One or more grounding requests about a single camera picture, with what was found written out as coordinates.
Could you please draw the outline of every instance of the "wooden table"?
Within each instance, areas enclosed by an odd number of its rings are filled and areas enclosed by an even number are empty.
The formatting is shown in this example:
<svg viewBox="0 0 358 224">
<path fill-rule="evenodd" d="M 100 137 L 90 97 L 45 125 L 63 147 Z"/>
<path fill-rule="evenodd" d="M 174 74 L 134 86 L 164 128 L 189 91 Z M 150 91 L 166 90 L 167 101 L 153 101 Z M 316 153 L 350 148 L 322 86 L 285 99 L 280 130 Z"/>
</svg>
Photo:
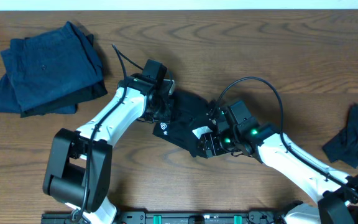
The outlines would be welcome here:
<svg viewBox="0 0 358 224">
<path fill-rule="evenodd" d="M 265 78 L 285 107 L 285 132 L 328 162 L 321 146 L 358 103 L 358 11 L 87 11 L 0 12 L 0 51 L 13 38 L 32 37 L 72 21 L 96 36 L 107 96 L 79 104 L 74 115 L 19 118 L 0 113 L 0 223 L 39 223 L 44 211 L 67 210 L 42 192 L 52 138 L 98 113 L 122 78 L 111 48 L 144 65 L 163 62 L 178 88 L 211 100 L 234 80 Z M 127 63 L 129 73 L 136 68 Z M 5 68 L 0 56 L 0 78 Z M 278 124 L 278 105 L 261 83 L 246 82 L 226 99 L 242 98 L 261 121 Z M 134 123 L 113 152 L 109 199 L 118 207 L 152 210 L 280 208 L 307 194 L 249 157 L 192 158 Z M 352 175 L 343 162 L 332 164 Z"/>
</svg>

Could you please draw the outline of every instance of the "black garment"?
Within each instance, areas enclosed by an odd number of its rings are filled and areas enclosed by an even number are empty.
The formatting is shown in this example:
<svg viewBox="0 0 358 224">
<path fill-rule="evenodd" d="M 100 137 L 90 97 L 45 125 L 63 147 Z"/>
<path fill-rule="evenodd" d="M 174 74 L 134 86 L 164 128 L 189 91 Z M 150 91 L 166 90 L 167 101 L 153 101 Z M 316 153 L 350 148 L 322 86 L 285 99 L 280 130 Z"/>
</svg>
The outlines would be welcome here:
<svg viewBox="0 0 358 224">
<path fill-rule="evenodd" d="M 76 104 L 107 93 L 103 66 L 89 39 L 72 23 L 37 37 L 12 39 L 1 52 L 0 112 L 21 117 L 76 112 Z"/>
<path fill-rule="evenodd" d="M 323 146 L 330 162 L 338 159 L 353 168 L 358 166 L 358 105 L 354 105 L 347 120 L 347 127 Z"/>
<path fill-rule="evenodd" d="M 213 128 L 208 119 L 208 102 L 193 94 L 177 90 L 171 96 L 174 99 L 170 124 L 157 123 L 153 134 L 190 152 L 193 157 L 202 156 L 197 149 L 198 138 L 192 130 L 203 126 Z"/>
</svg>

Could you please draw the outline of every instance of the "white logo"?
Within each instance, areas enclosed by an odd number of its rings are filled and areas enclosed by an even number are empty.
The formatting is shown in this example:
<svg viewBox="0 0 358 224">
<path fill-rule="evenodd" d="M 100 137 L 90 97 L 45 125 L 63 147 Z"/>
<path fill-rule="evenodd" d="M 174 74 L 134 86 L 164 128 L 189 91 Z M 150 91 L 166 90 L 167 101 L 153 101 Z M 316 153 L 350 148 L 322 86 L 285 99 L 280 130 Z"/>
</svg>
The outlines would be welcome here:
<svg viewBox="0 0 358 224">
<path fill-rule="evenodd" d="M 165 128 L 167 128 L 167 124 L 161 123 L 161 124 L 160 124 L 160 127 L 161 127 L 162 130 L 165 130 Z"/>
</svg>

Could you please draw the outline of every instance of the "tabletop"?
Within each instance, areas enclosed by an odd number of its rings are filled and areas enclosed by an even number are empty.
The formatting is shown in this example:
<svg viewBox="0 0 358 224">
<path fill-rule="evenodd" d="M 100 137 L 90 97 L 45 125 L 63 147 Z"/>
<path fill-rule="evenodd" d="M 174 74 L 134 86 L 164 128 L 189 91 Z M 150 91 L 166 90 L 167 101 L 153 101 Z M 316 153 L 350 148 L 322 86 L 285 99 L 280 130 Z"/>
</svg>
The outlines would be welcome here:
<svg viewBox="0 0 358 224">
<path fill-rule="evenodd" d="M 172 71 L 181 88 L 216 99 L 234 80 L 268 80 L 282 96 L 289 137 L 330 164 L 321 146 L 346 125 L 358 103 L 358 11 L 60 11 L 0 12 L 0 51 L 13 38 L 33 37 L 71 21 L 95 35 L 108 95 L 80 103 L 72 115 L 20 118 L 0 113 L 0 223 L 39 223 L 47 211 L 67 211 L 42 192 L 53 136 L 75 130 L 114 96 L 122 70 L 111 44 L 140 65 L 151 58 Z M 129 74 L 137 72 L 126 63 Z M 0 78 L 5 68 L 0 56 Z M 239 83 L 225 100 L 243 99 L 260 121 L 278 125 L 274 94 L 263 83 Z M 119 208 L 149 211 L 229 211 L 281 208 L 311 199 L 278 171 L 255 159 L 193 158 L 134 123 L 112 154 L 108 197 Z"/>
</svg>

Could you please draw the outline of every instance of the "navy blue pants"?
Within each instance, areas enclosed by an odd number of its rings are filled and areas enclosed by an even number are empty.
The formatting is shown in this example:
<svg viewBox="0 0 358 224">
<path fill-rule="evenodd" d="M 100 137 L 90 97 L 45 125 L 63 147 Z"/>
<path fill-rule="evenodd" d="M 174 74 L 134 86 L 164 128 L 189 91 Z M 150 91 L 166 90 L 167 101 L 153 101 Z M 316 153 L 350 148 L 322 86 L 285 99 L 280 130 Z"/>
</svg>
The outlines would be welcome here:
<svg viewBox="0 0 358 224">
<path fill-rule="evenodd" d="M 0 80 L 0 112 L 73 114 L 77 103 L 107 93 L 93 38 L 71 22 L 37 37 L 12 39 L 1 56 L 6 74 Z"/>
</svg>

